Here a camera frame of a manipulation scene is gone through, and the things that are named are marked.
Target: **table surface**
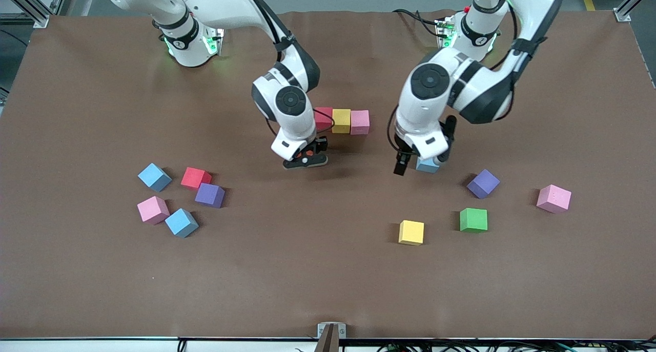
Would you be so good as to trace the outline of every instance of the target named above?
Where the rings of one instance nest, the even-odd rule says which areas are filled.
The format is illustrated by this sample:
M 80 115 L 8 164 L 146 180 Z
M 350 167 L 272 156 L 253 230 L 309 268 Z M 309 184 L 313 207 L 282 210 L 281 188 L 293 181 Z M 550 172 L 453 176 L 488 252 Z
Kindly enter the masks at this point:
M 37 30 L 0 119 L 0 336 L 646 338 L 656 279 L 656 93 L 629 25 L 561 13 L 504 121 L 458 125 L 449 165 L 392 174 L 385 125 L 434 37 L 398 14 L 283 16 L 321 65 L 315 107 L 368 109 L 367 136 L 329 135 L 329 163 L 285 171 L 251 100 L 275 53 L 253 28 L 185 69 L 144 17 L 53 17 Z M 500 58 L 511 40 L 502 25 Z M 140 222 L 162 193 L 201 227 Z M 227 188 L 219 210 L 185 167 Z M 465 184 L 501 180 L 478 200 Z M 569 212 L 535 207 L 549 185 Z M 489 210 L 489 233 L 458 212 Z M 398 223 L 426 223 L 400 245 Z

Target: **gray floor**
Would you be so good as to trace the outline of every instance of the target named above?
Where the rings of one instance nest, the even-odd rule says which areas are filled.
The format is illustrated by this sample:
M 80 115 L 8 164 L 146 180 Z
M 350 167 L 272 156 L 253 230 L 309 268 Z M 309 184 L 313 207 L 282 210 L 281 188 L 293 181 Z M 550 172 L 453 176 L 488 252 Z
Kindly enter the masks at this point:
M 471 0 L 266 0 L 277 13 L 288 11 L 392 11 L 394 9 L 404 8 L 412 11 L 419 10 L 435 11 L 437 9 L 462 9 L 467 6 Z M 621 0 L 593 0 L 597 9 L 610 9 Z M 564 0 L 563 10 L 579 11 L 585 10 L 583 0 Z M 110 0 L 73 0 L 73 4 L 68 11 L 71 15 L 93 15 L 93 16 L 119 16 L 119 15 L 139 15 L 139 13 L 129 13 L 122 11 L 114 6 Z M 656 47 L 653 46 L 656 39 L 656 27 L 652 25 L 652 20 L 656 16 L 656 0 L 645 0 L 634 13 L 633 30 L 642 46 L 642 51 L 647 64 L 650 64 L 653 72 L 656 72 Z M 17 35 L 24 41 L 28 41 L 32 32 L 29 26 L 2 26 Z M 11 84 L 21 59 L 24 54 L 24 46 L 12 37 L 0 33 L 0 86 L 10 90 Z

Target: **purple cube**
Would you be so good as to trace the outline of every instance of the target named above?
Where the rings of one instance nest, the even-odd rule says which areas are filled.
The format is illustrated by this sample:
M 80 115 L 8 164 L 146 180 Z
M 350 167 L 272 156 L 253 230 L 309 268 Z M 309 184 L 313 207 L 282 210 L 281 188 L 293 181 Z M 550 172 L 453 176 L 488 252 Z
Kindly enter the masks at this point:
M 196 193 L 196 202 L 214 208 L 221 208 L 223 196 L 225 195 L 225 191 L 220 186 L 202 182 L 198 188 L 198 193 Z
M 497 177 L 488 172 L 487 169 L 484 169 L 481 174 L 476 175 L 476 177 L 467 184 L 467 188 L 469 188 L 476 197 L 485 198 L 492 193 L 494 188 L 497 188 L 498 185 L 499 180 Z

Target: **yellow cube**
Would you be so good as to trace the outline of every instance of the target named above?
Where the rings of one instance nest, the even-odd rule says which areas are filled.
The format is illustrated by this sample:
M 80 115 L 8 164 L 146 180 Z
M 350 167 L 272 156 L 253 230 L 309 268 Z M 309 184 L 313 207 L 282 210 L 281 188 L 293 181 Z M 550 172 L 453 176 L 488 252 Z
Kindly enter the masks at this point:
M 412 245 L 424 243 L 424 223 L 410 220 L 401 221 L 399 243 Z
M 333 109 L 333 133 L 351 133 L 351 109 Z

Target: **green cube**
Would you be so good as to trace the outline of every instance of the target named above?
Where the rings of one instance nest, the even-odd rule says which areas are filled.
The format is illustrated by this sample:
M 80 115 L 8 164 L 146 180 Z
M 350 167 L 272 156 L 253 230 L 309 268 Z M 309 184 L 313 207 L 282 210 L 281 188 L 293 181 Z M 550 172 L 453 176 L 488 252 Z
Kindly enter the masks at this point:
M 466 208 L 460 212 L 460 231 L 483 233 L 487 231 L 487 210 Z

